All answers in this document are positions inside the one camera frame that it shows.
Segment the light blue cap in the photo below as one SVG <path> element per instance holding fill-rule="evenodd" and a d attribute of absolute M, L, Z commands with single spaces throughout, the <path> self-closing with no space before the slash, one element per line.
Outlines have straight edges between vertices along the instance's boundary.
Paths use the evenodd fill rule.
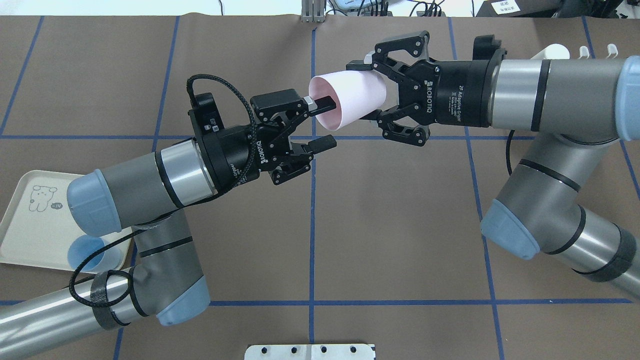
<path fill-rule="evenodd" d="M 640 139 L 640 56 L 628 58 L 618 78 L 616 130 L 622 140 Z"/>
<path fill-rule="evenodd" d="M 87 234 L 103 236 L 122 231 L 116 204 L 100 170 L 73 180 L 67 189 L 67 202 L 74 220 Z"/>
<path fill-rule="evenodd" d="M 171 326 L 190 320 L 209 307 L 211 297 L 204 275 L 156 315 L 160 324 Z"/>
<path fill-rule="evenodd" d="M 538 242 L 503 203 L 494 199 L 480 223 L 482 234 L 519 258 L 530 260 L 540 251 Z"/>

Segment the cartoon bear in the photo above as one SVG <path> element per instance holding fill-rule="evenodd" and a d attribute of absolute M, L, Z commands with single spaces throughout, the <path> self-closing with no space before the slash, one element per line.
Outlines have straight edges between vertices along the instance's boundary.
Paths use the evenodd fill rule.
<path fill-rule="evenodd" d="M 31 192 L 29 211 L 38 211 L 39 213 L 45 211 L 49 206 L 49 201 L 53 198 L 53 193 L 57 191 L 57 188 L 48 186 L 34 186 Z"/>

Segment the black velcro strap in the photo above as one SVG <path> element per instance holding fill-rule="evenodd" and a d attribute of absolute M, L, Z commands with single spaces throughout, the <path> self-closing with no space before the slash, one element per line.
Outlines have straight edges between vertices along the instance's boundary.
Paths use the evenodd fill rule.
<path fill-rule="evenodd" d="M 166 175 L 166 169 L 164 168 L 164 162 L 162 161 L 162 154 L 160 151 L 156 151 L 156 166 L 158 167 L 158 174 L 160 174 L 160 180 L 162 180 L 162 184 L 164 185 L 164 189 L 166 193 L 171 198 L 173 205 L 176 208 L 182 209 L 184 205 L 178 199 L 178 195 L 175 193 L 173 186 L 171 185 L 171 181 L 169 181 L 169 177 Z"/>
<path fill-rule="evenodd" d="M 136 267 L 133 266 L 129 269 L 129 275 L 131 275 L 131 281 L 133 281 L 133 270 L 135 270 Z M 135 286 L 131 286 L 131 292 L 129 293 L 129 295 L 131 296 L 131 302 L 133 303 L 133 308 L 135 308 L 135 310 L 138 312 L 138 314 L 140 314 L 140 316 L 142 317 L 147 317 L 149 316 L 147 313 L 144 312 L 144 310 L 142 310 L 142 307 L 140 307 L 140 303 L 138 302 L 138 298 L 136 297 L 136 291 L 135 291 Z"/>
<path fill-rule="evenodd" d="M 551 60 L 542 60 L 542 66 L 540 67 L 540 77 L 538 78 L 536 102 L 534 102 L 533 104 L 531 131 L 540 131 L 540 118 L 542 118 L 542 106 L 545 103 L 545 94 L 547 92 L 547 80 L 549 79 L 550 65 Z"/>
<path fill-rule="evenodd" d="M 90 300 L 97 303 L 105 303 L 107 299 L 107 280 L 109 272 L 101 272 L 97 274 L 91 283 Z M 120 325 L 120 321 L 115 321 L 110 307 L 92 307 L 93 316 L 100 326 L 105 330 L 116 329 Z"/>
<path fill-rule="evenodd" d="M 526 167 L 530 167 L 533 170 L 540 171 L 540 172 L 544 173 L 547 176 L 553 177 L 554 179 L 556 179 L 556 180 L 560 181 L 561 183 L 565 184 L 566 186 L 569 186 L 570 188 L 574 189 L 576 192 L 580 191 L 580 185 L 578 185 L 578 183 L 576 183 L 575 181 L 569 179 L 568 177 L 560 174 L 559 172 L 546 167 L 545 165 L 540 165 L 539 163 L 535 163 L 535 162 L 533 162 L 531 160 L 527 160 L 527 159 L 520 160 L 520 164 L 524 165 Z"/>
<path fill-rule="evenodd" d="M 178 247 L 180 245 L 184 245 L 184 244 L 190 243 L 192 241 L 193 241 L 193 238 L 189 236 L 188 238 L 184 238 L 182 240 L 174 241 L 174 242 L 168 243 L 166 245 L 162 245 L 162 246 L 154 247 L 153 249 L 145 250 L 145 251 L 140 253 L 140 257 L 144 258 L 145 256 L 149 256 L 149 255 L 157 254 L 158 252 L 162 252 L 162 251 L 166 251 L 166 250 L 169 250 L 169 249 L 173 249 L 174 247 Z"/>
<path fill-rule="evenodd" d="M 636 239 L 627 230 L 617 225 L 616 227 L 618 227 L 618 231 L 620 232 L 620 244 L 611 261 L 602 268 L 592 272 L 574 270 L 575 272 L 591 281 L 605 282 L 616 279 L 629 270 L 636 256 Z"/>
<path fill-rule="evenodd" d="M 573 233 L 573 236 L 571 237 L 571 239 L 569 239 L 569 241 L 566 244 L 564 244 L 560 249 L 548 252 L 547 254 L 557 255 L 557 254 L 560 254 L 562 251 L 569 249 L 571 246 L 573 246 L 576 240 L 578 240 L 578 238 L 580 237 L 580 234 L 582 234 L 582 231 L 584 230 L 584 224 L 587 222 L 587 213 L 584 211 L 584 208 L 582 206 L 578 205 L 578 207 L 580 208 L 580 224 L 578 225 L 578 228 L 575 230 L 575 233 Z"/>

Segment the robotiq logo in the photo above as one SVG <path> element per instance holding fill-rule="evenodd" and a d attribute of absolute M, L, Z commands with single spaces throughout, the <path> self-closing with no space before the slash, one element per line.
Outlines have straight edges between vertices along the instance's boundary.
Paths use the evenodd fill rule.
<path fill-rule="evenodd" d="M 433 81 L 425 81 L 427 86 L 427 113 L 433 112 Z"/>
<path fill-rule="evenodd" d="M 258 146 L 258 155 L 260 155 L 260 163 L 261 164 L 268 163 L 269 160 L 267 160 L 266 157 L 264 156 L 264 150 L 262 149 L 262 141 L 258 141 L 255 144 Z"/>

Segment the white tray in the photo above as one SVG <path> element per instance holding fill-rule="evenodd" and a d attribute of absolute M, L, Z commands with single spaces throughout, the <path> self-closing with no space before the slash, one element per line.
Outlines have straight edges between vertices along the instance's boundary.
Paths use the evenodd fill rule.
<path fill-rule="evenodd" d="M 67 205 L 67 188 L 82 175 L 33 170 L 22 176 L 0 222 L 0 263 L 38 266 L 73 271 L 67 263 L 67 251 L 84 235 Z M 102 238 L 111 243 L 131 228 Z M 116 248 L 124 265 L 131 240 Z"/>

